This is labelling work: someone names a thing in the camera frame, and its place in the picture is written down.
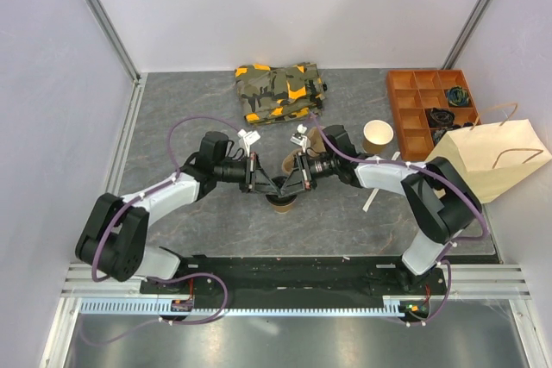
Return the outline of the black plastic cup lid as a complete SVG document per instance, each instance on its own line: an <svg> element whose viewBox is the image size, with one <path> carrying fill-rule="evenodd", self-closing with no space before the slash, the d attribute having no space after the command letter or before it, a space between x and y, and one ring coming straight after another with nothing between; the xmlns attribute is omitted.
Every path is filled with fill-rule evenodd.
<svg viewBox="0 0 552 368"><path fill-rule="evenodd" d="M287 176L277 176L272 179L272 181L276 184L278 188L281 188L285 181L287 179ZM277 196L277 195L265 195L266 200L272 204L272 206L288 206L292 204L296 199L297 195L291 195L291 196Z"/></svg>

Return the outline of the brown paper coffee cup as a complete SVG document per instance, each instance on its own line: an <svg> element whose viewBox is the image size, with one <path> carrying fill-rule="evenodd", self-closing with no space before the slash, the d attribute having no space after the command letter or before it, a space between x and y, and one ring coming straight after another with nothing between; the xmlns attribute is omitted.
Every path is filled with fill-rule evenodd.
<svg viewBox="0 0 552 368"><path fill-rule="evenodd" d="M273 210L279 214L285 214L290 211L293 207L294 201L290 202L280 202L280 201L270 201L269 204L273 207Z"/></svg>

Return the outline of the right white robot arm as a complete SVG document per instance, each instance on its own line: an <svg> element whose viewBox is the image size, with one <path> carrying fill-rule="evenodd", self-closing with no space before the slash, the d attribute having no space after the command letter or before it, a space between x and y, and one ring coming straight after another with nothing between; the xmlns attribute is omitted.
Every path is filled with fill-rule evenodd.
<svg viewBox="0 0 552 368"><path fill-rule="evenodd" d="M313 156L304 149L295 154L293 169L279 186L280 199L314 190L317 180L337 176L356 188L385 190L404 196L419 231L401 256L395 283L404 293L415 293L426 283L447 245L473 221L486 227L477 196L444 157L427 163L400 162L359 153L342 125L318 129L325 151Z"/></svg>

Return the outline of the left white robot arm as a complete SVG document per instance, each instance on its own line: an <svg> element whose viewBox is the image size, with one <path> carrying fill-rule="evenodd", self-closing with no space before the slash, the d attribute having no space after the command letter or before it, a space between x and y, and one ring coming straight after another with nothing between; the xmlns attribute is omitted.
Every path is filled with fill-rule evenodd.
<svg viewBox="0 0 552 368"><path fill-rule="evenodd" d="M279 196L281 191L264 172L256 153L239 159L227 156L230 139L221 132L206 133L199 149L158 184L126 196L101 195L90 213L76 245L78 259L91 265L91 279L158 278L171 293L189 283L189 272L179 256L147 247L147 231L162 217L192 204L219 182L236 183L245 193Z"/></svg>

